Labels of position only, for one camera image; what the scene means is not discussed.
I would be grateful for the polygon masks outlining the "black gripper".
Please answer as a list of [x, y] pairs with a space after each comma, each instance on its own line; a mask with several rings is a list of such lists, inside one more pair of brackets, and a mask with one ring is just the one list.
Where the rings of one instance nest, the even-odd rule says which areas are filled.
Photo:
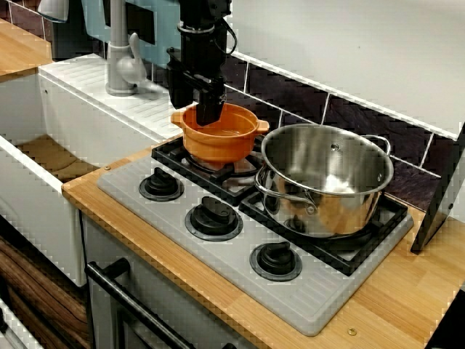
[[201, 29], [179, 24], [179, 49], [167, 49], [168, 90], [171, 104], [180, 109], [193, 103], [198, 90], [196, 122], [200, 126], [220, 119], [225, 103], [225, 28], [220, 23]]

